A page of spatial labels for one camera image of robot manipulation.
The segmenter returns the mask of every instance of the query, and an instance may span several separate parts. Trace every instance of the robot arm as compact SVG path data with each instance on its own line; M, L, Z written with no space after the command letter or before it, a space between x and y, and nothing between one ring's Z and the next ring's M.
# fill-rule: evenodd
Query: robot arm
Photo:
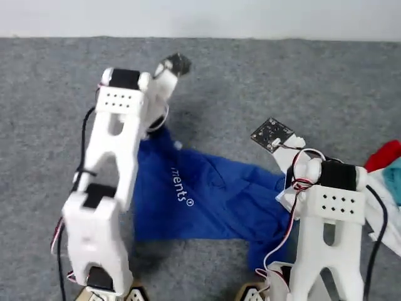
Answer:
M148 130L164 123L167 100L189 67L190 61L176 54L159 64L154 77L113 68L103 73L84 172L76 173L77 190L71 192L62 210L75 280L93 292L123 297L133 282L118 217L130 208L139 143ZM117 119L123 127L115 135ZM93 175L110 156L117 163L117 187L93 183Z

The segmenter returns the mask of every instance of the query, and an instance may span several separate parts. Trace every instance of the white cloth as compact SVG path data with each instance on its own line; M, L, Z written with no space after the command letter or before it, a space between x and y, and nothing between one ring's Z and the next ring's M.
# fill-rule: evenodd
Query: white cloth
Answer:
M382 199L388 212L388 223L382 243L390 248L395 254L401 257L401 211L395 204L394 198L387 190L382 175L383 169L370 172L368 184L377 192ZM366 220L373 232L369 237L376 241L383 224L383 210L373 194L367 189L364 190L367 196Z

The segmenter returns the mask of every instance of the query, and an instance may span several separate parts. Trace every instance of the carpet floor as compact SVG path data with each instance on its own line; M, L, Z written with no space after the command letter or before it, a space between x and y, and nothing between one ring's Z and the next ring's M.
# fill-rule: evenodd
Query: carpet floor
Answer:
M171 99L168 121L186 146L277 172L273 158L249 138L270 116L309 146L352 164L364 164L384 142L401 138L401 44L0 39L1 300L60 300L49 241L102 71L153 72L176 51L195 65ZM103 171L113 184L115 171ZM365 227L362 275L373 246L367 233ZM246 253L239 240L152 242L137 245L132 261L152 300L228 301L255 279ZM398 300L400 274L400 258L381 247L370 300ZM73 300L78 288L67 283L66 289Z

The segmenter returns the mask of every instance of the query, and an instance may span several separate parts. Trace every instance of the blue t-shirt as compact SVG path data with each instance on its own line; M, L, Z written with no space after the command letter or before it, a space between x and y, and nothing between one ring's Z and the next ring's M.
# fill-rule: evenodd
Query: blue t-shirt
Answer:
M275 200L284 176L260 167L177 150L166 128L141 142L135 190L137 241L230 239L250 242L250 268L283 239L289 214ZM284 260L284 248L271 257Z

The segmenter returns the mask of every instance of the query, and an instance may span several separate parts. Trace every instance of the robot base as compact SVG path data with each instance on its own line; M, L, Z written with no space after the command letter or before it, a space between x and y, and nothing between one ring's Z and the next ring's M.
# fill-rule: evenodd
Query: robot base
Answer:
M282 273L283 267L292 268L292 266L293 265L290 263L276 261L269 265L269 269ZM278 277L272 277L271 281L272 287L282 287L282 280L280 280ZM264 282L247 283L240 289L235 301L293 301L291 294L288 294L286 290L281 289L275 290L274 293L272 290L267 290L265 292L261 292L258 296L258 290L261 290L264 287L266 287ZM310 290L308 301L331 301L331 297L327 291L326 285L320 275Z
M114 296L108 298L106 295L95 295L84 288L75 298L75 301L149 301L149 298L143 286L133 283L130 293L124 298L116 298Z

